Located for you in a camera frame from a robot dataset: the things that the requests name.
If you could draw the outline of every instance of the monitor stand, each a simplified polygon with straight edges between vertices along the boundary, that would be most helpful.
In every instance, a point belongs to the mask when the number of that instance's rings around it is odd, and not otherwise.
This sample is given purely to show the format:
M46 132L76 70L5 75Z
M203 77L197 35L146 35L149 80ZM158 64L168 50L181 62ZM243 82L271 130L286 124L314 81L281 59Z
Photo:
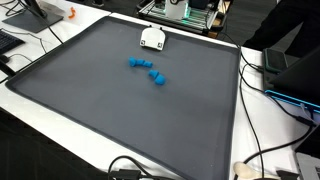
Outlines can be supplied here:
M16 16L3 20L2 22L33 33L38 33L63 19L62 16L50 12L46 13L47 17L42 19L41 17L32 14L30 11L24 11Z

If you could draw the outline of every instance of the black device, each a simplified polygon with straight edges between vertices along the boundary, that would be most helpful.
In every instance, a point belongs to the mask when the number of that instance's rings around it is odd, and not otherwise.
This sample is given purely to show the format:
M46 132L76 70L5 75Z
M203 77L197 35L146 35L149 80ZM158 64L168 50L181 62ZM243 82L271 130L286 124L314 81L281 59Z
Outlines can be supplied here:
M265 58L266 70L274 73L280 73L288 68L287 59L283 52L264 49L263 55Z
M38 33L63 19L62 16L40 9L36 0L25 0L25 2L29 10L26 9L2 22L33 33Z
M22 41L21 39L0 31L0 54L6 53L7 51L23 43L24 41Z
M320 113L320 46L294 62L286 56L288 68L280 73L264 66L264 90L274 99Z

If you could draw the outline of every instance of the keyboard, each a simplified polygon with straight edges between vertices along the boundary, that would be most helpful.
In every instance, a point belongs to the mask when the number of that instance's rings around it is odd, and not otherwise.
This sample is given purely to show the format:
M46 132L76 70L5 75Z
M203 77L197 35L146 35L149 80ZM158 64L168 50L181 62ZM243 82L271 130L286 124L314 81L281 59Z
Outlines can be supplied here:
M24 41L21 39L0 30L0 54L3 54L23 43Z

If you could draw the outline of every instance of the white robot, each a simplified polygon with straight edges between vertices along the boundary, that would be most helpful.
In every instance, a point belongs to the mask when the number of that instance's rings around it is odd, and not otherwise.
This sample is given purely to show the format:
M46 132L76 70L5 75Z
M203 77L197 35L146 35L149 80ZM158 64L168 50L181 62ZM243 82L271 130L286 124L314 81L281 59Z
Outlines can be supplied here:
M166 0L165 14L167 18L181 20L190 14L189 0Z

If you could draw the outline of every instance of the blue light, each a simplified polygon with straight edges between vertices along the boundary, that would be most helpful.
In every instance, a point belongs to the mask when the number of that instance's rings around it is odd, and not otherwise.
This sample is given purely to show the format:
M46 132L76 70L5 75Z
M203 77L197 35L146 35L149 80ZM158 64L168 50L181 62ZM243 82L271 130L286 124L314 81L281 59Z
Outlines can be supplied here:
M300 104L297 104L297 103L294 103L294 102L291 102L291 101L287 101L287 100L284 100L284 99L281 99L281 98L278 98L278 97L275 97L275 96L271 96L271 98L276 99L276 100L283 101L283 102L288 103L288 104L292 104L292 105L294 105L294 106L301 107ZM320 111L319 111L319 110L313 110L313 111L320 114Z
M268 92L274 93L274 94L277 94L277 95L280 95L280 96L283 96L283 97L286 97L286 98L289 98L289 99L292 99L292 100L295 100L295 101L302 102L303 104L308 104L308 105L320 108L320 106L318 106L318 105L315 105L315 104L312 104L312 103L309 103L309 102L306 102L306 101L303 101L303 100L300 100L300 99L297 99L297 98L294 98L294 97L290 97L290 96L287 96L287 95L284 95L284 94L281 94L281 93L278 93L278 92L275 92L275 91L271 91L271 90L266 90L265 91L265 93L268 93Z

